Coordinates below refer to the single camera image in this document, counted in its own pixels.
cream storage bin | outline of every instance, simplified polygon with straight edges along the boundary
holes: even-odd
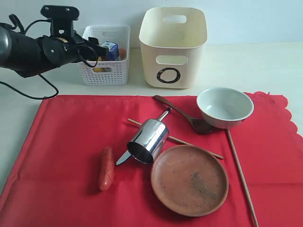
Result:
[[[85,28],[83,38],[94,37],[102,44],[110,41],[118,44],[119,48],[126,49],[126,57],[122,61],[100,61],[94,68],[105,68],[108,72],[94,72],[91,67],[79,62],[79,68],[86,85],[123,85],[128,81],[129,68],[129,39],[130,26],[88,26]]]
[[[144,16],[139,34],[145,80],[154,87],[188,88],[197,76],[207,40],[204,13],[157,7]]]

wooden plate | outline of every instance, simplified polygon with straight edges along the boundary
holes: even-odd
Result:
[[[217,210],[228,192],[221,163],[207,151],[189,145],[169,148],[158,156],[151,170],[151,185],[166,207],[191,217]]]

wooden chopstick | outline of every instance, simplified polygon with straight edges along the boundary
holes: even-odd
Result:
[[[136,122],[136,121],[134,121],[134,120],[132,120],[132,119],[129,119],[129,118],[128,118],[128,121],[130,121],[130,122],[132,122],[132,123],[134,123],[134,124],[136,124],[136,125],[138,125],[138,126],[141,126],[141,125],[142,125],[141,123]],[[176,138],[176,137],[173,137],[173,136],[169,136],[169,138],[170,138],[171,140],[174,140],[174,141],[179,142],[179,143],[182,143],[182,144],[187,144],[187,145],[194,146],[194,145],[191,144],[191,143],[187,143],[187,142],[185,142],[185,141],[183,141],[183,140],[180,140],[180,139],[178,139],[178,138]],[[222,157],[221,155],[217,155],[217,154],[215,154],[215,153],[213,153],[213,152],[210,152],[210,151],[207,151],[207,152],[211,153],[213,156],[215,156],[215,157],[218,158],[218,159],[223,159],[223,157]]]
[[[248,187],[247,187],[247,184],[246,184],[246,181],[245,181],[245,177],[244,177],[241,165],[240,165],[240,161],[238,159],[236,148],[235,148],[235,145],[233,144],[233,141],[232,141],[232,135],[231,135],[231,132],[230,132],[229,129],[226,129],[226,134],[227,134],[230,146],[232,148],[232,154],[233,154],[233,157],[234,157],[234,159],[236,161],[236,165],[237,165],[240,177],[241,177],[242,185],[243,185],[244,190],[245,190],[245,195],[246,195],[246,198],[247,198],[249,206],[250,206],[251,214],[252,214],[252,216],[254,218],[254,222],[255,222],[256,227],[259,227],[259,224],[258,224],[258,221],[257,221],[257,217],[256,217],[256,213],[255,213],[255,209],[254,209],[254,206],[253,206],[252,201],[251,201],[250,192],[248,190]]]

knife blade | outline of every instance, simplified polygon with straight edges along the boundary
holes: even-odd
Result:
[[[118,161],[116,162],[116,166],[124,163],[127,159],[129,159],[131,157],[131,154],[128,152],[128,150],[126,152],[124,152],[124,154],[118,159]]]

white bowl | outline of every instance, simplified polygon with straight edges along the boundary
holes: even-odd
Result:
[[[239,125],[254,110],[254,104],[246,94],[225,87],[214,87],[201,92],[197,104],[203,118],[221,129]]]

